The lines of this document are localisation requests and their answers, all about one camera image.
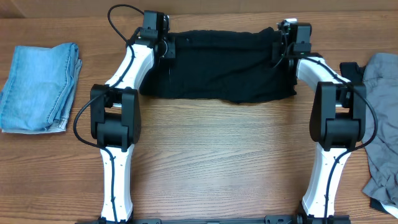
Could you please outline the dark green shorts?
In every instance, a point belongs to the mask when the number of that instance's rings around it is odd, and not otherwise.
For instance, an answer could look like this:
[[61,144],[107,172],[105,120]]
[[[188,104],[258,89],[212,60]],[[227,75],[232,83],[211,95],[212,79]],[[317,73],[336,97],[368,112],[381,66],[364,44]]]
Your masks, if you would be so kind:
[[176,57],[161,60],[144,78],[142,95],[260,103],[294,96],[297,80],[284,62],[272,61],[280,34],[191,30],[171,33]]

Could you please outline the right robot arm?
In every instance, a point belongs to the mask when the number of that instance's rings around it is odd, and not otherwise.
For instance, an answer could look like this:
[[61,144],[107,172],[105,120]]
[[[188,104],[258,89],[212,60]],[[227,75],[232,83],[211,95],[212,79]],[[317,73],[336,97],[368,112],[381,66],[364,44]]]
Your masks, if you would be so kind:
[[349,223],[349,216],[335,215],[335,197],[345,163],[364,136],[366,88],[339,76],[311,52],[311,24],[291,18],[277,29],[283,47],[279,65],[315,92],[309,122],[315,160],[297,213],[267,216],[266,223]]

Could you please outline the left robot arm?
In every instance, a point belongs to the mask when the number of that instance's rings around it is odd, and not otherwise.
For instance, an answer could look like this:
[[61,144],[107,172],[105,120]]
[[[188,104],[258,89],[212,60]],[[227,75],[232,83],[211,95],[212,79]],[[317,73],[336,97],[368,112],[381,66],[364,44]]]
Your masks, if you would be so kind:
[[127,223],[132,217],[131,161],[141,134],[139,88],[161,58],[175,58],[169,17],[144,11],[143,25],[126,42],[116,73],[90,92],[91,135],[104,168],[104,202],[98,223]]

